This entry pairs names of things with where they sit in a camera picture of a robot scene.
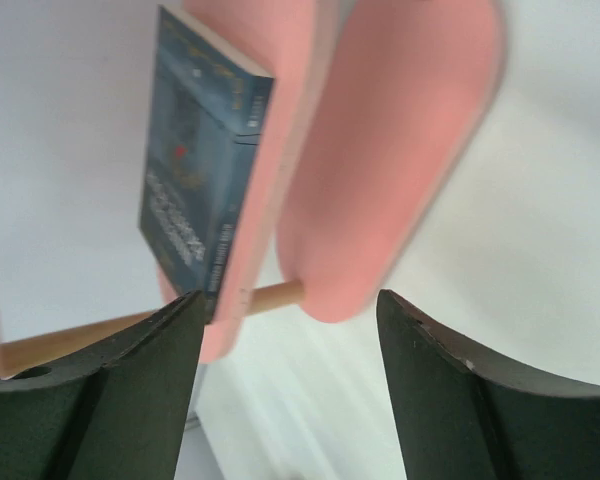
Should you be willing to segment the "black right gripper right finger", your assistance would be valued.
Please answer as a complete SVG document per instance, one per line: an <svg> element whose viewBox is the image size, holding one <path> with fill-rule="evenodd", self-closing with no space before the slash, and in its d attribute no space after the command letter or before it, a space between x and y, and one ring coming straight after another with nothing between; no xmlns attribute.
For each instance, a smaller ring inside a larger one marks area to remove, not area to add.
<svg viewBox="0 0 600 480"><path fill-rule="evenodd" d="M514 360L379 292L380 349L410 479L600 479L600 385Z"/></svg>

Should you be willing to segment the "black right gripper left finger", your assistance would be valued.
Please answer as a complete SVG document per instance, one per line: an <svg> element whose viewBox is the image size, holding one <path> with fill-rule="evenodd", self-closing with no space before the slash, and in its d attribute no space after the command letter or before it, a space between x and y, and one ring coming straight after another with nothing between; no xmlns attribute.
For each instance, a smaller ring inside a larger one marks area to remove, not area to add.
<svg viewBox="0 0 600 480"><path fill-rule="evenodd" d="M206 322L190 292L111 337L0 379L0 479L171 479Z"/></svg>

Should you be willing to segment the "dark blue Nineteen Eighty-Four book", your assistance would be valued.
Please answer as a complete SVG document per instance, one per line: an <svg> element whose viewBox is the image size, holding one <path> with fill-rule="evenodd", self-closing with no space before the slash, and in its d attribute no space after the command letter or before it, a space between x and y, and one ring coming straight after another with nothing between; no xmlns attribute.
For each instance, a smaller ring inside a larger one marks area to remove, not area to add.
<svg viewBox="0 0 600 480"><path fill-rule="evenodd" d="M219 298L273 75L190 13L158 14L139 228L178 295Z"/></svg>

